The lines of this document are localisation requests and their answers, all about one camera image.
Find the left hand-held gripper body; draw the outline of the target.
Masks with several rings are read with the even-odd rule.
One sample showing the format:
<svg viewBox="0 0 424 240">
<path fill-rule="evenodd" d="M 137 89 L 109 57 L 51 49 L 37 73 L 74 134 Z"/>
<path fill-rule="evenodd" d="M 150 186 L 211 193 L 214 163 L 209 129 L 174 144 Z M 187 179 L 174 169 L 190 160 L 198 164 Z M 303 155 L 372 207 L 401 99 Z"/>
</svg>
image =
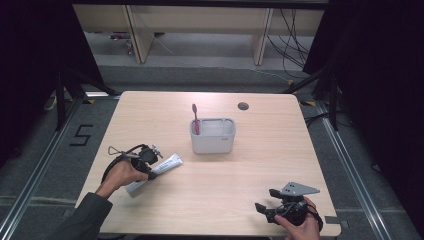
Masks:
<svg viewBox="0 0 424 240">
<path fill-rule="evenodd" d="M 155 145 L 149 147 L 146 144 L 141 144 L 140 152 L 131 159 L 131 164 L 136 170 L 149 173 L 151 165 L 155 164 L 158 158 L 162 158 L 162 154 Z"/>
</svg>

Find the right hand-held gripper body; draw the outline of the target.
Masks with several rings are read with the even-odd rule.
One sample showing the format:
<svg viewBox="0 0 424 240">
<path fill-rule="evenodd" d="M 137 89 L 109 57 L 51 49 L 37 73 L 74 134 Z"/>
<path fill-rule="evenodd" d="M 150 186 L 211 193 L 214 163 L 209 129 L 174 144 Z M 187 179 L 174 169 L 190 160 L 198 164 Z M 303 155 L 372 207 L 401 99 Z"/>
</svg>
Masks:
<svg viewBox="0 0 424 240">
<path fill-rule="evenodd" d="M 280 199 L 281 205 L 270 209 L 270 216 L 265 215 L 269 223 L 276 223 L 274 217 L 279 215 L 286 218 L 291 224 L 299 226 L 304 222 L 306 215 L 311 213 L 321 225 L 321 217 L 318 213 L 310 210 L 311 205 L 304 198 L 305 195 L 319 193 L 319 189 L 296 182 L 288 182 L 279 191 L 283 195 L 283 198 Z"/>
</svg>

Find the white toothpaste tube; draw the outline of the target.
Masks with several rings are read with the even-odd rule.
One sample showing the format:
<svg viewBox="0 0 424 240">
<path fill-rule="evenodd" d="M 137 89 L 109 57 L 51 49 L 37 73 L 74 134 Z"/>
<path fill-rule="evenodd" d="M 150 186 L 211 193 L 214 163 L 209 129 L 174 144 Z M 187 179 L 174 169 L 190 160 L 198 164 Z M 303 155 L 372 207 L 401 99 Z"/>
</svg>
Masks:
<svg viewBox="0 0 424 240">
<path fill-rule="evenodd" d="M 173 155 L 171 155 L 169 158 L 167 158 L 166 160 L 164 160 L 163 162 L 161 162 L 159 165 L 155 166 L 152 170 L 151 173 L 153 175 L 153 177 L 157 177 L 169 170 L 172 170 L 180 165 L 183 164 L 182 159 L 180 158 L 180 156 L 176 153 L 174 153 Z M 129 193 L 132 194 L 133 192 L 135 192 L 138 188 L 140 188 L 141 186 L 143 186 L 144 184 L 147 183 L 147 180 L 145 181 L 135 181 L 132 182 L 128 185 L 125 186 L 125 190 Z"/>
</svg>

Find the pink toothbrush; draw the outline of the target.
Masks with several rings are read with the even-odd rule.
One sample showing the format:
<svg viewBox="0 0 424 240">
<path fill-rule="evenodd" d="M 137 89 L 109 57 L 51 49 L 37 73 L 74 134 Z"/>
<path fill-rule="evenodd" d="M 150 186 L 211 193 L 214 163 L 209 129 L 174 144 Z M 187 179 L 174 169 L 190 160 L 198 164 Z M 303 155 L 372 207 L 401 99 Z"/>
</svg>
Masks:
<svg viewBox="0 0 424 240">
<path fill-rule="evenodd" d="M 194 130 L 196 135 L 200 134 L 200 125 L 199 125 L 199 119 L 197 116 L 197 106 L 195 103 L 192 104 L 192 111 L 194 113 Z"/>
</svg>

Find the grey toothbrush holder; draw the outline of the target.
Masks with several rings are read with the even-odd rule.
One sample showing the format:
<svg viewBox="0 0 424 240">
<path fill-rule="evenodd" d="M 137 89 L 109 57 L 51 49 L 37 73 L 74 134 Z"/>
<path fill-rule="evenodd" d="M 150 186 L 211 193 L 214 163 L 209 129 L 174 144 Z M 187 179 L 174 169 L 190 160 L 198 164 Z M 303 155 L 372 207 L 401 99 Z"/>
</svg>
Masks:
<svg viewBox="0 0 424 240">
<path fill-rule="evenodd" d="M 196 154 L 221 154 L 232 151 L 236 123 L 230 118 L 200 118 L 200 134 L 196 135 L 194 120 L 190 122 L 192 150 Z"/>
</svg>

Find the person's right hand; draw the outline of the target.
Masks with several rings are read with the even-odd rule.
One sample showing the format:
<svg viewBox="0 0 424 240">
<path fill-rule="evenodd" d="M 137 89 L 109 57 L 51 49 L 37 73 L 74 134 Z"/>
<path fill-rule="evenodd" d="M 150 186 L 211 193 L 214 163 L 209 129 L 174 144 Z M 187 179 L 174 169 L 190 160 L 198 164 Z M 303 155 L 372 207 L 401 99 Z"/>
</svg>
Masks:
<svg viewBox="0 0 424 240">
<path fill-rule="evenodd" d="M 291 224 L 279 215 L 276 215 L 274 219 L 288 231 L 284 240 L 320 240 L 319 223 L 311 213 L 306 215 L 304 222 L 299 226 Z"/>
</svg>

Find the person's left hand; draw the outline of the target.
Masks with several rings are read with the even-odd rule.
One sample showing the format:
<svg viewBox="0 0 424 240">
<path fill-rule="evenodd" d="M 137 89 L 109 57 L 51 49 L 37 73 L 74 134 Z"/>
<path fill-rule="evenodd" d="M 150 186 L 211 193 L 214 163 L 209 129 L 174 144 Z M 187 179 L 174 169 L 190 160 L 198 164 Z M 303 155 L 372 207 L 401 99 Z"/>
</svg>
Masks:
<svg viewBox="0 0 424 240">
<path fill-rule="evenodd" d="M 118 162 L 107 174 L 105 180 L 97 188 L 95 193 L 108 199 L 120 187 L 134 181 L 145 181 L 148 179 L 146 173 L 136 170 L 129 159 Z"/>
</svg>

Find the black metal stand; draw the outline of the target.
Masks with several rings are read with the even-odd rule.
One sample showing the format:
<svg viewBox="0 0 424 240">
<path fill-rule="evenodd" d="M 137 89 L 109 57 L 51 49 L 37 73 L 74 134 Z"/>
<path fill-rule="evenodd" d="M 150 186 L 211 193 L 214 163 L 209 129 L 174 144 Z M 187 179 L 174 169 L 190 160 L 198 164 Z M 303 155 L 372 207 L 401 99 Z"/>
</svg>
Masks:
<svg viewBox="0 0 424 240">
<path fill-rule="evenodd" d="M 323 67 L 299 83 L 282 91 L 282 94 L 292 94 L 314 81 L 316 81 L 317 84 L 313 91 L 313 98 L 322 99 L 325 96 L 329 97 L 328 119 L 330 125 L 335 131 L 337 131 L 337 77 L 332 70 L 329 70 L 327 67 Z"/>
<path fill-rule="evenodd" d="M 57 100 L 57 126 L 60 130 L 67 120 L 67 111 L 65 107 L 65 91 L 68 91 L 73 100 L 82 100 L 87 96 L 82 88 L 82 84 L 91 85 L 111 96 L 118 96 L 119 92 L 106 86 L 102 77 L 92 78 L 83 72 L 69 67 L 62 68 L 56 77 L 56 100 Z"/>
</svg>

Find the light wooden desk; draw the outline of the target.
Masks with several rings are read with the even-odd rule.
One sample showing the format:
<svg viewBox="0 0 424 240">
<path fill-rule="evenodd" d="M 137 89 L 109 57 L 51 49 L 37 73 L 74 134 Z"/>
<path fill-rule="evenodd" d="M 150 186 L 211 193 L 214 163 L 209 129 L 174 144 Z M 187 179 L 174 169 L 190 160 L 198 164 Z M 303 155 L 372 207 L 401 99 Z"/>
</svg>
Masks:
<svg viewBox="0 0 424 240">
<path fill-rule="evenodd" d="M 249 35 L 260 65 L 268 35 L 313 37 L 323 16 L 321 10 L 277 8 L 75 4 L 73 9 L 86 32 L 127 32 L 139 63 L 146 61 L 153 35 L 162 32 Z"/>
</svg>

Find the black curtain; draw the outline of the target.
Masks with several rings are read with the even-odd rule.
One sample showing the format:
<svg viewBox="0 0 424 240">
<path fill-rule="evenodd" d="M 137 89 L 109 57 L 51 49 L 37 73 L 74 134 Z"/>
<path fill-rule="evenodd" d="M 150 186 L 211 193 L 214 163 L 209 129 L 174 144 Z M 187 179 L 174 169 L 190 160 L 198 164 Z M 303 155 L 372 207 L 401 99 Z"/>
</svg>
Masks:
<svg viewBox="0 0 424 240">
<path fill-rule="evenodd" d="M 72 2 L 0 0 L 0 168 L 17 152 L 51 93 L 104 84 Z"/>
<path fill-rule="evenodd" d="M 424 237 L 424 0 L 367 0 L 339 87 L 374 161 Z"/>
</svg>

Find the metal floor rail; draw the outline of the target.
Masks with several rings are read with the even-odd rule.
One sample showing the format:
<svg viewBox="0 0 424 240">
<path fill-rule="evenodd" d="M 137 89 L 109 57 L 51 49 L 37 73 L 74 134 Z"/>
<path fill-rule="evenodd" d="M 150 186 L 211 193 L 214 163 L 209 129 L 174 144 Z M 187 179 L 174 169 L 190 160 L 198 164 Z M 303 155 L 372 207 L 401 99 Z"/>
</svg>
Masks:
<svg viewBox="0 0 424 240">
<path fill-rule="evenodd" d="M 38 188 L 42 178 L 44 177 L 48 167 L 50 166 L 54 154 L 57 152 L 66 132 L 67 128 L 74 117 L 82 99 L 73 100 L 69 108 L 65 112 L 65 120 L 61 127 L 56 130 L 50 139 L 46 149 L 38 159 L 34 170 L 26 181 L 20 194 L 14 198 L 8 214 L 0 224 L 0 240 L 10 240 L 15 229 L 17 228 L 23 214 L 25 213 L 29 202 Z"/>
<path fill-rule="evenodd" d="M 323 119 L 323 124 L 377 240 L 392 240 L 392 236 L 387 229 L 385 221 L 354 166 L 339 131 L 330 121 L 330 117 L 325 117 Z"/>
</svg>

